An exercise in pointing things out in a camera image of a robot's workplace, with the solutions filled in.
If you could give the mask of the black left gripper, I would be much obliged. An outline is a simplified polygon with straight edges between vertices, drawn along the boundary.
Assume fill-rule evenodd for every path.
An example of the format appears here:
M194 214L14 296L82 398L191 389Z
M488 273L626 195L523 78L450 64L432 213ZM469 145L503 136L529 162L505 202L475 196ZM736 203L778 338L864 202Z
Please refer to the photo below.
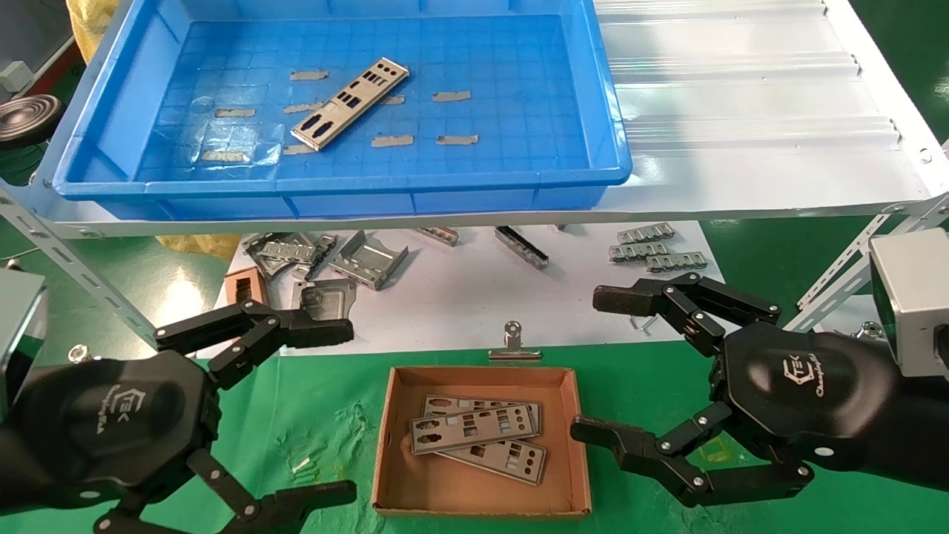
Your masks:
M121 499L95 533L179 533L140 514L196 475L234 511L221 533L299 533L312 512L356 501L356 484L309 484L254 499L208 450L221 418L216 389L233 388L282 347L353 339L349 319L315 320L301 309L244 300L157 328L156 347L173 352L34 369L2 422L2 512ZM207 373L182 356L225 341Z

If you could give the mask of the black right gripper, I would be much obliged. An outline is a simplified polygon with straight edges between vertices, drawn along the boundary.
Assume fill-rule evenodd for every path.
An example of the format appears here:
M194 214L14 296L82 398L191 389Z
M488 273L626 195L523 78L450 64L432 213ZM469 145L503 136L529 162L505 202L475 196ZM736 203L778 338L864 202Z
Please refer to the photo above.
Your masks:
M584 415L569 429L682 506L790 499L814 478L804 462L947 489L947 381L906 378L887 344L782 330L780 306L694 271L597 286L592 306L661 317L699 354L718 356L712 399L731 408L712 403L662 436ZM716 317L746 327L726 335ZM766 463L704 471L689 462L725 429Z

